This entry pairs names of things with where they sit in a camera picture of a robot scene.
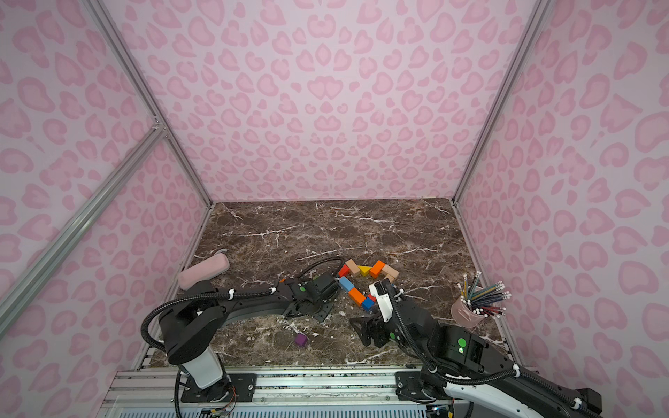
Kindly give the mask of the blue cube block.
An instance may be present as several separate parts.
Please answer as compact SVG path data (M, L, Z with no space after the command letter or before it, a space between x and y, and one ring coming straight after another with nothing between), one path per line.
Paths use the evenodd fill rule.
M365 310L366 312L370 312L371 309L373 308L374 304L375 304L375 302L374 302L372 299L370 299L369 297L367 297L367 298L362 302L361 307L362 307L362 309Z

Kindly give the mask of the light blue block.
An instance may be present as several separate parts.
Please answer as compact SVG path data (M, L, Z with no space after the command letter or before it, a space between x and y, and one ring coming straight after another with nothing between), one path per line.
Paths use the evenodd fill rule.
M352 289L355 288L355 285L346 277L341 277L338 280L339 285L347 292L349 293Z

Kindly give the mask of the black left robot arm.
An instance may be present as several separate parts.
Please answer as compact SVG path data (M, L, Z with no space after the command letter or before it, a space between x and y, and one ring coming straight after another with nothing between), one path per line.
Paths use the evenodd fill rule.
M267 287L225 290L203 280L181 297L154 308L139 332L150 347L164 353L171 365L193 380L187 385L190 390L226 389L230 379L211 347L219 329L229 322L268 315L312 316L322 322L340 290L337 275L344 266L342 257L326 258Z

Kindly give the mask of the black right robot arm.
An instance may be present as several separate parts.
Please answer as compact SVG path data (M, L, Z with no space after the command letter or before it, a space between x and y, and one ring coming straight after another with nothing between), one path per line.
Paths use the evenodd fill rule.
M569 389L519 365L467 329L443 324L414 301L377 297L368 315L350 320L364 346L394 342L423 365L415 386L397 390L412 402L469 401L503 417L599 417L602 396Z

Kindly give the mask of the orange block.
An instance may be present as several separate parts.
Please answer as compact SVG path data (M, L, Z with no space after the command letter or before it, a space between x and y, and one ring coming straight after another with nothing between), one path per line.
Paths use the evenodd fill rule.
M357 288L353 287L348 291L348 296L358 305L362 306L364 301L366 301L366 296L359 291Z
M383 261L376 261L376 263L370 268L369 275L376 279L385 268L386 264Z

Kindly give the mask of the natural wood block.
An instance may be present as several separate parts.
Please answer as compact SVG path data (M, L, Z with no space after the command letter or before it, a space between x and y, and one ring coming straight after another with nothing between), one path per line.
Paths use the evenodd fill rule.
M357 277L357 276L360 276L361 273L362 273L362 270L360 270L360 267L353 260L346 261L345 266L348 268L348 271L349 271L347 276Z
M399 277L399 272L389 265L384 265L382 272L389 277L390 281L394 281Z

